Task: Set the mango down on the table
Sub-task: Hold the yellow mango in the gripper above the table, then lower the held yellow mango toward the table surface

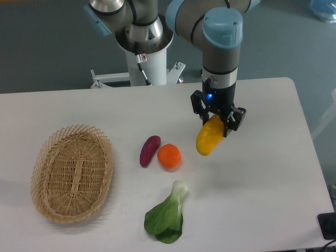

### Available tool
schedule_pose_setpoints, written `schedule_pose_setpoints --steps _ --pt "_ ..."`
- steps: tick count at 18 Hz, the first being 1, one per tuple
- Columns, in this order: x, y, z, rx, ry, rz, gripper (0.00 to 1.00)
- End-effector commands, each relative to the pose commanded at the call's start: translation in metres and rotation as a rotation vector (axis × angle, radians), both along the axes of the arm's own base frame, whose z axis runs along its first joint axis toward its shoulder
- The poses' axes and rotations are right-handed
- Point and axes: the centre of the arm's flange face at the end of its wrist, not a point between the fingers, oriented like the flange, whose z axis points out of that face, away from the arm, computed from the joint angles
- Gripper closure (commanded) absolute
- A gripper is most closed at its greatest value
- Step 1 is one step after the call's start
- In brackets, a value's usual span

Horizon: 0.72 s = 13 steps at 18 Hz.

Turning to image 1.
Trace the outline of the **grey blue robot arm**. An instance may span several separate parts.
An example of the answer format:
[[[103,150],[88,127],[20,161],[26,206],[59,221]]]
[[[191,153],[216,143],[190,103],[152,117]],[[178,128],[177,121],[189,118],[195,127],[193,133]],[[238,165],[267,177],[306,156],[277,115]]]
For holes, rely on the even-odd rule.
[[[202,89],[191,95],[203,122],[219,116],[224,136],[236,131],[246,114],[234,105],[242,14],[257,1],[171,1],[165,14],[158,1],[88,1],[84,9],[102,34],[114,34],[127,57],[132,86],[166,85],[166,50],[180,36],[202,52]]]

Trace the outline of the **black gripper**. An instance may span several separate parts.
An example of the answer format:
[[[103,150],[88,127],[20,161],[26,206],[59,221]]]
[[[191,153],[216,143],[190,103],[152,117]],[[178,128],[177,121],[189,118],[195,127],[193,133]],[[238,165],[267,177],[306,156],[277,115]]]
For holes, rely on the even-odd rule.
[[[217,110],[225,138],[238,130],[247,112],[245,108],[234,106],[235,88],[236,83],[226,88],[214,88],[210,79],[206,79],[202,82],[202,92],[196,90],[191,95],[193,112],[199,115],[203,125],[209,120],[209,113]]]

